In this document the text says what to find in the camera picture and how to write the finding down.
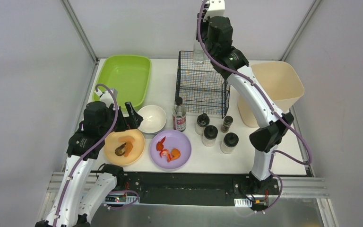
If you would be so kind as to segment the small brown spice bottle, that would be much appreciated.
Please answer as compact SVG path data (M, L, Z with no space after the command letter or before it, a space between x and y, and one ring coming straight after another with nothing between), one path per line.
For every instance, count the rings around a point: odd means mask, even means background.
M223 124L221 126L221 132L227 133L233 123L233 118L231 116L225 116Z

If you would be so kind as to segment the clear bottle red label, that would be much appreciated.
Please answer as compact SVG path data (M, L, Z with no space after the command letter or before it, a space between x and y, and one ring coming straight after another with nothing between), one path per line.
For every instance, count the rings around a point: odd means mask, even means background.
M183 99L177 96L174 101L174 106L172 108L173 115L173 129L177 131L185 131L186 129L186 113L187 108L183 104Z

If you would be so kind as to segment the salt grinder jar black lid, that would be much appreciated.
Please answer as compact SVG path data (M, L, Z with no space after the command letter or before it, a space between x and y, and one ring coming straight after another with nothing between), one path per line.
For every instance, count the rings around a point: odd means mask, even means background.
M230 132L227 133L220 145L220 149L224 154L231 154L239 142L237 134Z

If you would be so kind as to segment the white spice jar black cap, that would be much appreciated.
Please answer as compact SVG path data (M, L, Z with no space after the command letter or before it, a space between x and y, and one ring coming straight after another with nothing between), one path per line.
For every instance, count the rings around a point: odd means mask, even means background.
M195 132L198 135L203 135L204 129L209 125L210 118L206 113L202 113L197 117L195 124Z

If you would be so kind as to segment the clear bottle gold pourer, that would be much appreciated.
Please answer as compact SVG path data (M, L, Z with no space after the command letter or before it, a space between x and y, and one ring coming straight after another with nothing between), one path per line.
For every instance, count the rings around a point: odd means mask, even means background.
M201 45L198 41L198 35L195 35L192 59L195 64L203 64L206 59L206 55L203 52Z

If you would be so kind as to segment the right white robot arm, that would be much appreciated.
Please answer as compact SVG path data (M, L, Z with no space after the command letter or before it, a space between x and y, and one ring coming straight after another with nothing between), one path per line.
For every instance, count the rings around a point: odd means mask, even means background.
M259 190L272 181L272 152L281 143L294 117L271 101L255 78L244 54L232 45L233 28L230 19L215 16L197 19L197 39L214 69L243 97L253 112L259 128L250 136L255 148L254 162L249 172L249 185Z

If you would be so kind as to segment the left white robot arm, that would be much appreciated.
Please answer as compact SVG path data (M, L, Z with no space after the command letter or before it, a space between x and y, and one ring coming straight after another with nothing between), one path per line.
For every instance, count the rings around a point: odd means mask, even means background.
M127 117L116 104L107 106L104 102L93 101L86 105L84 118L68 142L58 194L47 216L36 223L37 227L88 227L105 197L113 193L132 193L136 198L131 203L139 201L136 191L126 189L123 168L112 164L102 166L94 186L82 195L105 138L111 132L131 132L143 121L130 102L125 106Z

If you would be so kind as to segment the pepper grinder jar black lid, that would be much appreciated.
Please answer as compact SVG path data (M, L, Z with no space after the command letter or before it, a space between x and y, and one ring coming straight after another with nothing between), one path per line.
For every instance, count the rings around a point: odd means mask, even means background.
M202 143L206 147L212 147L215 145L218 136L218 129L214 125L208 125L204 128L202 135Z

